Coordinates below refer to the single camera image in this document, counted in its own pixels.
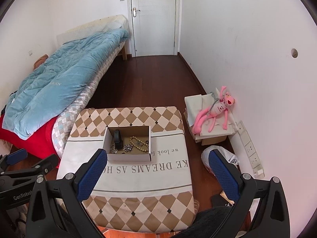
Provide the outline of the white folded cloth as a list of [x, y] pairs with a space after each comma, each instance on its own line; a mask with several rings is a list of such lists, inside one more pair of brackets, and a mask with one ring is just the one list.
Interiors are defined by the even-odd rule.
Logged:
[[235, 99], [223, 90], [207, 95], [195, 95], [184, 98], [185, 117], [195, 141], [212, 145], [217, 139], [233, 135], [238, 131], [237, 124], [230, 108]]

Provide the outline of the checkered mattress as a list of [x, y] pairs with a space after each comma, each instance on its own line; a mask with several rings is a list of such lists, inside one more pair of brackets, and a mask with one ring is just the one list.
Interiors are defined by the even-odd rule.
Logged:
[[[92, 22], [79, 25], [64, 33], [57, 35], [57, 43], [62, 46], [68, 41], [74, 41], [79, 38], [86, 38], [97, 32], [108, 32], [115, 29], [129, 30], [129, 23], [126, 17], [122, 14], [109, 16], [106, 18], [96, 19]], [[96, 88], [111, 66], [117, 55], [122, 55], [126, 58], [125, 41], [120, 42], [111, 53], [103, 61], [100, 70], [96, 73], [92, 81], [83, 89], [79, 96], [68, 106], [56, 119], [52, 130], [52, 143], [59, 157], [62, 157], [68, 137], [72, 127], [81, 111], [87, 106], [89, 100], [96, 91]]]

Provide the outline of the black fitness band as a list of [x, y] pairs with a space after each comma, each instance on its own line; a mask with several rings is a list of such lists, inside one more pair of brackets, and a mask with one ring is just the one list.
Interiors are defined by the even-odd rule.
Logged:
[[120, 130], [115, 130], [113, 137], [114, 137], [115, 149], [121, 150], [123, 148], [123, 140], [121, 137]]

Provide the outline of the light blue quilt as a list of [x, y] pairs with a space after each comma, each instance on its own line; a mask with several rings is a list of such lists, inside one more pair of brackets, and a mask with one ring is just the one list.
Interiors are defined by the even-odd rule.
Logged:
[[28, 139], [70, 106], [128, 37], [127, 30], [114, 29], [63, 44], [10, 95], [2, 128]]

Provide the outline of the white door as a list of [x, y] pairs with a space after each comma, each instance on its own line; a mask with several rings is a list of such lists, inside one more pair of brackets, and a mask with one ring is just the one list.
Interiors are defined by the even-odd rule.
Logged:
[[182, 0], [127, 0], [133, 57], [177, 55]]

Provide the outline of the wall socket strip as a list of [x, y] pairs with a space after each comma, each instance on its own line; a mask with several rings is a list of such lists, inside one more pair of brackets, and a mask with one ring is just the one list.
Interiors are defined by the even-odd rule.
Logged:
[[264, 169], [261, 165], [260, 158], [258, 157], [257, 151], [248, 134], [247, 129], [245, 128], [242, 121], [238, 122], [237, 127], [238, 127], [238, 133], [242, 141], [243, 147], [245, 148], [245, 152], [247, 153], [250, 165], [253, 169], [254, 176], [256, 178], [264, 178], [265, 177]]

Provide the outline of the pink panther plush toy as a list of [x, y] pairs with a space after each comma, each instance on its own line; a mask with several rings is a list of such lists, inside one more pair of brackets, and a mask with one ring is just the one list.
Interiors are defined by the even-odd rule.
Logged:
[[222, 86], [219, 92], [219, 98], [217, 98], [210, 107], [203, 109], [197, 114], [192, 127], [193, 134], [200, 134], [203, 123], [208, 119], [212, 119], [212, 123], [208, 129], [208, 132], [212, 132], [215, 126], [216, 118], [222, 114], [225, 116], [222, 128], [227, 130], [229, 108], [235, 104], [235, 99], [230, 93], [226, 91], [226, 89], [226, 86]]

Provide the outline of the brown pillow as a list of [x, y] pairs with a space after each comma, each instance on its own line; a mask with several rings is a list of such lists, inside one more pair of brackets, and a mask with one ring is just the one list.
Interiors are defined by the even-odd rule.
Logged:
[[42, 57], [40, 57], [38, 60], [36, 60], [36, 62], [33, 65], [33, 69], [35, 70], [36, 68], [38, 68], [41, 64], [43, 64], [46, 60], [48, 59], [48, 55], [45, 54]]

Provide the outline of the white cardboard box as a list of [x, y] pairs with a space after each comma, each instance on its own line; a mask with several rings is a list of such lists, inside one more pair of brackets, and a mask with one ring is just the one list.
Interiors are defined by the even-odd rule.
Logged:
[[[120, 130], [123, 148], [115, 149], [114, 131]], [[110, 162], [150, 162], [151, 128], [149, 126], [128, 126], [106, 128], [103, 149]]]

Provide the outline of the brown cardboard box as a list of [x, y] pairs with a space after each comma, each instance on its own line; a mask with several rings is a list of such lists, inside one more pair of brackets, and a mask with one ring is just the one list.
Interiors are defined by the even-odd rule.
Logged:
[[200, 135], [195, 135], [192, 132], [192, 126], [189, 125], [189, 121], [188, 121], [188, 116], [187, 116], [187, 109], [184, 109], [184, 113], [183, 113], [185, 119], [186, 119], [186, 124], [189, 128], [189, 132], [192, 136], [192, 138], [194, 139], [195, 143], [201, 143], [202, 146], [206, 146], [206, 145], [215, 145], [219, 142], [223, 142], [226, 140], [227, 136], [223, 135], [223, 136], [207, 136], [202, 138], [202, 136]]

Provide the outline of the red bed sheet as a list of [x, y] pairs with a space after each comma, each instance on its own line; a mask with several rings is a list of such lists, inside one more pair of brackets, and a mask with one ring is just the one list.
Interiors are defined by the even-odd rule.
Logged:
[[52, 118], [37, 131], [35, 131], [27, 140], [20, 139], [17, 134], [2, 128], [4, 115], [1, 115], [1, 140], [8, 141], [18, 149], [26, 149], [26, 151], [40, 159], [44, 159], [49, 155], [56, 155], [58, 165], [60, 158], [53, 146], [52, 132], [57, 117]]

